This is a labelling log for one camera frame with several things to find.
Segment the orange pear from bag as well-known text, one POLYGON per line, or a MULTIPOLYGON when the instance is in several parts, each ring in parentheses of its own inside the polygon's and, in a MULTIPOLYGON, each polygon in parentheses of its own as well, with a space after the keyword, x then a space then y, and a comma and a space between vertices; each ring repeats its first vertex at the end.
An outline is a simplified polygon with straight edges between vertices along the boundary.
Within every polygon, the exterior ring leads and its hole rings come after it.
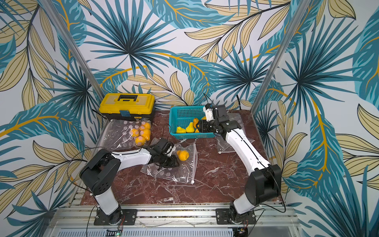
POLYGON ((198 118, 194 118, 193 119, 193 126, 196 127, 196 125, 198 124, 199 122, 199 119, 198 118))

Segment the yellow pear long neck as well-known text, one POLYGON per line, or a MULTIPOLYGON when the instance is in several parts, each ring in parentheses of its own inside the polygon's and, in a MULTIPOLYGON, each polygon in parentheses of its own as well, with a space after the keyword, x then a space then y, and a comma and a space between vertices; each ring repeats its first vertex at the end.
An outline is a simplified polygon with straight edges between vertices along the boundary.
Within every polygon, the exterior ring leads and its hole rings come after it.
POLYGON ((193 122, 190 122, 190 124, 186 127, 186 133, 195 133, 193 122))

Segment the clear zip-top bag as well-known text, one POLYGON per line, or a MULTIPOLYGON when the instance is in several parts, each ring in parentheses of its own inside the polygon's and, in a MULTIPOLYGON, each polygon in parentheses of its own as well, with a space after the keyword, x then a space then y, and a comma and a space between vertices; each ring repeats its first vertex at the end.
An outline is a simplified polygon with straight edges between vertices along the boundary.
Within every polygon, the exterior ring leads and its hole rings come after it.
POLYGON ((231 130, 227 135, 225 135, 225 139, 222 136, 216 136, 217 140, 217 153, 240 153, 243 147, 246 147, 246 142, 253 143, 255 140, 253 138, 248 138, 246 135, 246 130, 242 121, 242 117, 238 113, 229 113, 230 122, 236 122, 240 125, 240 129, 231 130))

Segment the dotted zip-top bag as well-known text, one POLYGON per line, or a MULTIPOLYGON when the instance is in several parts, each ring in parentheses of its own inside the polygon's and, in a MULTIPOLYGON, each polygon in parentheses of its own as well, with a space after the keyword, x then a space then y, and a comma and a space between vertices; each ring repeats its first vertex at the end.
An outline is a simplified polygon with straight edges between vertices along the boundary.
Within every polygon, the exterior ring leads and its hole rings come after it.
POLYGON ((111 120, 106 126, 103 134, 99 138, 98 146, 106 148, 110 151, 126 151, 139 149, 134 143, 134 139, 129 134, 130 125, 140 124, 142 121, 152 122, 148 119, 136 120, 136 121, 127 121, 127 120, 111 120))
POLYGON ((195 173, 198 162, 197 148, 194 143, 186 147, 176 145, 171 152, 178 159, 179 166, 163 168, 156 164, 144 165, 141 172, 153 178, 166 179, 174 182, 191 184, 195 183, 195 173), (189 152, 189 158, 186 161, 180 161, 177 157, 177 151, 186 150, 189 152))

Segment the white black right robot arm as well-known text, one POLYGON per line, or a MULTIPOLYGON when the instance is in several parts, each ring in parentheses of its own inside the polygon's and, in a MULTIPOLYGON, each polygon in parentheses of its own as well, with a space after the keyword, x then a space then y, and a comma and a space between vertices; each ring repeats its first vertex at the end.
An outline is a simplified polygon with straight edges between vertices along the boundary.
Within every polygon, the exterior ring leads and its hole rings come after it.
POLYGON ((221 136, 238 154, 249 175, 244 193, 231 202, 227 216, 228 223, 245 222, 254 208, 281 196, 281 168, 271 165, 258 152, 248 140, 241 125, 229 118, 224 105, 206 104, 202 109, 206 119, 200 120, 196 128, 200 132, 211 132, 221 136))

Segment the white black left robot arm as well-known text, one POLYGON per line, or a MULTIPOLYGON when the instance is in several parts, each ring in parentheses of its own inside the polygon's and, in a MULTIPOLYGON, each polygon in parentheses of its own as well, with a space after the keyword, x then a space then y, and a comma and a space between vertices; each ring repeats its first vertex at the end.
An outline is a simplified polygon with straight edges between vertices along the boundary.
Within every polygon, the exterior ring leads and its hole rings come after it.
POLYGON ((112 191, 117 173, 130 167, 149 164, 156 164, 159 168, 178 167, 178 158, 171 154, 173 148, 172 142, 162 138, 155 145, 134 151, 111 152, 106 148, 100 149, 80 171, 80 179, 99 206, 98 215, 104 216, 110 225, 120 224, 125 215, 112 191))

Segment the orange fruits in left bag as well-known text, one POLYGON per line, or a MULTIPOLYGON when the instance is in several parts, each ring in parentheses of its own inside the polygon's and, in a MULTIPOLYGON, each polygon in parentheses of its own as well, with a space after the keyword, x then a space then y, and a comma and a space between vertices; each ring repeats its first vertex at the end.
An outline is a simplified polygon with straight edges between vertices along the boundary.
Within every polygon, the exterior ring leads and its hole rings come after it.
POLYGON ((129 134, 137 147, 142 147, 151 141, 151 123, 142 121, 140 124, 130 125, 129 134))

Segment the teal plastic basket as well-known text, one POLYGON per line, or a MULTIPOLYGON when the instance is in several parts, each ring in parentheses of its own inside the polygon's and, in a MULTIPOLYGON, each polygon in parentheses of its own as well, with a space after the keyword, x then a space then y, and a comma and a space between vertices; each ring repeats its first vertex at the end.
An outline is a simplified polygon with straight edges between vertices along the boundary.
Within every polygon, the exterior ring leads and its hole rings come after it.
POLYGON ((195 118, 201 120, 205 116, 203 106, 174 106, 169 111, 170 134, 178 140, 214 138, 212 132, 208 133, 177 133, 177 128, 186 129, 195 118))

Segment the yellow black toolbox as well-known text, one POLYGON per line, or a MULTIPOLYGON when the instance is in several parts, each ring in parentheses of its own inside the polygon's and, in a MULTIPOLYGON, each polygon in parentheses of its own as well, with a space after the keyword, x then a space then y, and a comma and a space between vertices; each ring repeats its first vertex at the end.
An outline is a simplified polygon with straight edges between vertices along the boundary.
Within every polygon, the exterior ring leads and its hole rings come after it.
POLYGON ((100 104, 99 112, 109 120, 152 121, 155 97, 151 94, 108 93, 100 104))

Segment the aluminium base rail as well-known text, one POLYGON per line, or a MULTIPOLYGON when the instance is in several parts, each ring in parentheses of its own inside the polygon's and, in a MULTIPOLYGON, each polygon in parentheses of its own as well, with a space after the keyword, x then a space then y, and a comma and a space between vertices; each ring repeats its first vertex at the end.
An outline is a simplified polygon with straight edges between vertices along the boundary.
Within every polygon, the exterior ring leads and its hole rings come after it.
POLYGON ((292 207, 275 202, 257 207, 238 224, 227 221, 227 203, 124 205, 122 225, 105 225, 90 206, 56 212, 45 237, 303 237, 292 207))

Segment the right aluminium frame post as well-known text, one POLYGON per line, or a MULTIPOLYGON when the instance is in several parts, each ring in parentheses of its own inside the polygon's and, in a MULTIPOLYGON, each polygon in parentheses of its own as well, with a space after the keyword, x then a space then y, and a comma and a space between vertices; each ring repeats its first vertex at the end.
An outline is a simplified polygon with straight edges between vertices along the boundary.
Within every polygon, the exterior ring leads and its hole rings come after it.
POLYGON ((274 72, 277 69, 281 58, 285 54, 285 51, 288 48, 288 45, 289 45, 292 37, 294 36, 294 34, 297 30, 297 27, 300 24, 302 17, 305 14, 306 9, 309 6, 309 4, 310 4, 310 0, 300 1, 297 10, 294 13, 294 16, 293 16, 292 20, 290 21, 288 31, 286 32, 286 34, 284 34, 282 42, 279 45, 278 50, 275 54, 275 57, 274 57, 271 65, 270 65, 270 68, 268 69, 267 74, 266 74, 266 76, 265 76, 265 78, 261 84, 260 90, 258 91, 258 93, 255 97, 254 103, 253 103, 252 108, 250 110, 250 112, 252 114, 255 114, 255 112, 257 111, 257 108, 260 104, 260 101, 264 97, 265 91, 267 90, 267 88, 269 86, 270 80, 272 79, 274 72))

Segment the aluminium frame post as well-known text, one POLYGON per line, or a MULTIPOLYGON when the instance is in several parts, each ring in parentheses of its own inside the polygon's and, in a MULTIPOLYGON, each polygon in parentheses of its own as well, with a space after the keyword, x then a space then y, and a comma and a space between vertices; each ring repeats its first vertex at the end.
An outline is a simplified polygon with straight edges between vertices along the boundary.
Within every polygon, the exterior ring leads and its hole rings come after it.
POLYGON ((95 76, 92 73, 90 67, 88 66, 85 58, 81 54, 70 31, 67 29, 67 26, 65 26, 64 20, 62 19, 61 16, 59 16, 59 12, 57 8, 54 6, 52 1, 42 0, 40 1, 40 3, 42 7, 44 8, 44 10, 46 11, 50 20, 52 21, 52 23, 55 25, 57 32, 61 35, 68 49, 71 51, 73 57, 76 59, 78 65, 84 72, 88 81, 92 85, 93 90, 97 93, 100 99, 103 99, 104 93, 102 92, 98 82, 96 81, 95 76))
POLYGON ((286 32, 286 34, 284 34, 282 42, 279 45, 278 50, 275 54, 275 57, 274 57, 271 65, 270 65, 270 68, 268 69, 267 74, 266 74, 266 76, 265 76, 265 78, 261 84, 260 90, 258 91, 258 93, 255 97, 254 103, 253 103, 252 108, 250 110, 250 112, 252 114, 255 114, 255 112, 257 111, 257 108, 260 104, 260 101, 264 97, 265 91, 267 90, 267 88, 269 86, 270 80, 272 79, 274 72, 277 69, 281 58, 285 54, 285 51, 288 48, 288 45, 289 45, 292 37, 294 36, 294 34, 297 30, 297 27, 300 24, 302 17, 305 14, 306 9, 309 6, 309 4, 310 4, 310 0, 300 1, 297 10, 294 13, 294 16, 293 16, 292 20, 290 21, 288 31, 286 32))

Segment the left aluminium frame post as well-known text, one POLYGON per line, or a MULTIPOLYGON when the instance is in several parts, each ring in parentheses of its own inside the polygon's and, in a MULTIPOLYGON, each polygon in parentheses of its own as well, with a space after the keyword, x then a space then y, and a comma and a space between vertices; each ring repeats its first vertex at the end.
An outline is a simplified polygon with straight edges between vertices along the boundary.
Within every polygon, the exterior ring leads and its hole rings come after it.
POLYGON ((92 85, 93 90, 97 93, 100 99, 103 99, 104 93, 102 92, 98 82, 96 81, 95 76, 92 73, 90 67, 88 66, 85 58, 81 54, 70 31, 67 29, 67 26, 65 26, 64 20, 62 19, 61 16, 59 16, 59 12, 57 8, 54 6, 52 1, 42 0, 40 1, 40 3, 42 7, 44 8, 44 10, 46 11, 50 20, 52 21, 52 23, 55 25, 57 32, 61 35, 68 49, 71 51, 73 57, 76 59, 78 65, 84 72, 88 81, 92 85))

